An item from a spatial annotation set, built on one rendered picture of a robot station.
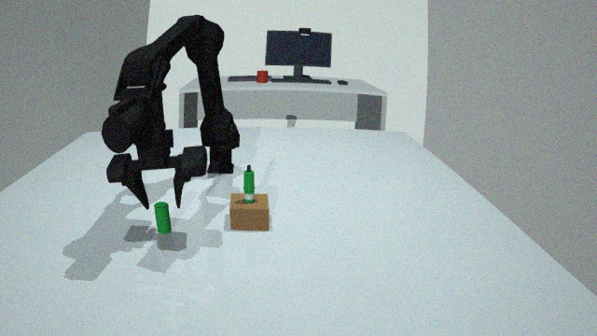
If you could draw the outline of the brown wooden block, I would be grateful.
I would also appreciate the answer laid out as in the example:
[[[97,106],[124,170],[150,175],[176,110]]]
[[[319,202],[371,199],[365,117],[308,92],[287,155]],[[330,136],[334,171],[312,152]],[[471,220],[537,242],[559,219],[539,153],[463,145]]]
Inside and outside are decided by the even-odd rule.
[[[244,201],[243,193],[231,193],[230,229],[236,231],[268,231],[270,208],[267,194],[255,194],[252,203]]]

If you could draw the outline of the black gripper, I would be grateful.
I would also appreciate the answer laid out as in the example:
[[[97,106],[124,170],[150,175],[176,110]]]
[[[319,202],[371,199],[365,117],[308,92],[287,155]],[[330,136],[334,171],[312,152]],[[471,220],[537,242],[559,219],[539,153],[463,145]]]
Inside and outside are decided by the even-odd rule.
[[[184,147],[183,153],[169,156],[166,141],[166,122],[158,128],[145,131],[134,144],[138,160],[132,161],[130,153],[116,154],[106,168],[108,182],[126,186],[149,209],[142,171],[175,169],[174,195],[180,208],[183,186],[191,177],[206,175],[207,149],[204,146]]]

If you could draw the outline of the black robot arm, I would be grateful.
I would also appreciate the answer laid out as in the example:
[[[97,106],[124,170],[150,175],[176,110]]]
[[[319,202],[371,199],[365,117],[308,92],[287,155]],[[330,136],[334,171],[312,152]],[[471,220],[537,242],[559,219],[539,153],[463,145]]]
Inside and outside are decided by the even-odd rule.
[[[184,46],[197,66],[205,117],[201,142],[209,147],[207,174],[233,174],[231,150],[240,147],[240,135],[231,113],[224,107],[217,55],[223,47],[220,26],[201,15],[183,16],[153,43],[130,52],[118,77],[114,101],[108,109],[102,136],[115,153],[125,152],[145,131],[164,123],[162,91],[170,61]],[[144,88],[127,87],[145,86]]]

